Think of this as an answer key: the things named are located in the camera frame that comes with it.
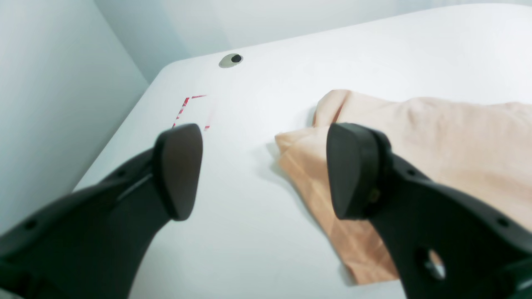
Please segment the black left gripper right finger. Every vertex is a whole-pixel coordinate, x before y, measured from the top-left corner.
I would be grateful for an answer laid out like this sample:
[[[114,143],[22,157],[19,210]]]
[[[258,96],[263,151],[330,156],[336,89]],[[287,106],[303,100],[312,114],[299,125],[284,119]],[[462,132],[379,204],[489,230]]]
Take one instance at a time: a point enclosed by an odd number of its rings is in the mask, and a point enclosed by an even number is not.
[[[327,133],[338,219],[368,220],[409,299],[530,299],[531,233],[480,199],[433,182],[387,136],[353,123]]]

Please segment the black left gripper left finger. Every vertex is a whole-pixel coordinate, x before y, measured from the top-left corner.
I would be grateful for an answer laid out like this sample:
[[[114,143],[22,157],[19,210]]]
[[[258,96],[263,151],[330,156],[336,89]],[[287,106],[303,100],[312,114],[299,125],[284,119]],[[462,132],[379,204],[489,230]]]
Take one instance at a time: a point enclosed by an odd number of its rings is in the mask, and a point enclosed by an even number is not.
[[[1,236],[1,291],[23,299],[127,299],[158,231],[190,217],[202,151],[198,125],[173,127],[101,182],[22,220]]]

